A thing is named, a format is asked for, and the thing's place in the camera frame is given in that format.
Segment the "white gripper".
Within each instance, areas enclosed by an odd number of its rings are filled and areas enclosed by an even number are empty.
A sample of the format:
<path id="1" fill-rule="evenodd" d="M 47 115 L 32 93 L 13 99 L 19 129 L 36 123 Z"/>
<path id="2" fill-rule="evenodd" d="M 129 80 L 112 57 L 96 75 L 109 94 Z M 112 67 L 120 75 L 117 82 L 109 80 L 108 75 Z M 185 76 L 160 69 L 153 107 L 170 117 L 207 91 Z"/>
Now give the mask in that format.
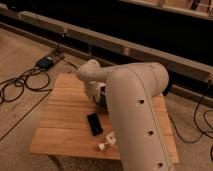
<path id="1" fill-rule="evenodd" d="M 84 83 L 84 92 L 90 100 L 98 102 L 101 97 L 101 89 L 105 86 L 102 82 L 85 82 Z"/>

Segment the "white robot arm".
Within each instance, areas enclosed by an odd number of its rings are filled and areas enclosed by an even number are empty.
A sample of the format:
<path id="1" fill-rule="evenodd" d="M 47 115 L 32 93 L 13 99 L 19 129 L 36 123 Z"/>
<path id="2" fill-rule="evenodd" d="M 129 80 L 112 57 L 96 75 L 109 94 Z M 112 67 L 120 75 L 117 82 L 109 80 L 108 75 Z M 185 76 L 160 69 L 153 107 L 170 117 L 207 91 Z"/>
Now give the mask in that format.
<path id="1" fill-rule="evenodd" d="M 102 67 L 91 59 L 76 76 L 84 82 L 89 97 L 105 85 L 108 113 L 116 136 L 124 171 L 175 171 L 153 98 L 168 85 L 166 68 L 156 62 Z"/>

